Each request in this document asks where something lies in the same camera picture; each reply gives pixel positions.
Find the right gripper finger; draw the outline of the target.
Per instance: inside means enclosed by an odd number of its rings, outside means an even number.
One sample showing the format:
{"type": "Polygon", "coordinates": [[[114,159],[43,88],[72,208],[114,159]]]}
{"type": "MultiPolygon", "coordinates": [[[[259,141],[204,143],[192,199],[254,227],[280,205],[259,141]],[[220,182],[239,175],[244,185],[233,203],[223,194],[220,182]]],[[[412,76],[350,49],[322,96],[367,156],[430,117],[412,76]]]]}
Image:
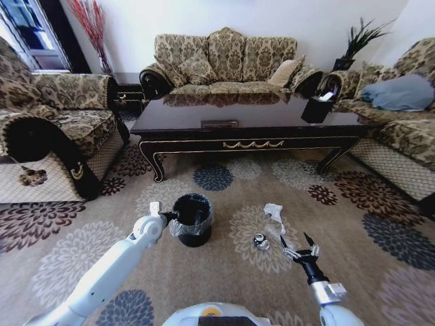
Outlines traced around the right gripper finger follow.
{"type": "Polygon", "coordinates": [[[291,248],[287,245],[287,243],[286,243],[286,241],[285,241],[285,239],[284,239],[283,236],[280,236],[280,240],[281,240],[281,246],[282,246],[282,249],[283,249],[283,254],[284,254],[286,257],[289,257],[289,258],[292,259],[292,260],[295,260],[295,259],[299,259],[299,258],[300,258],[299,253],[297,253],[295,250],[291,249],[291,248]]]}
{"type": "Polygon", "coordinates": [[[314,240],[306,232],[304,232],[304,237],[309,245],[309,249],[304,250],[303,255],[318,257],[320,253],[319,245],[315,244],[314,240]]]}

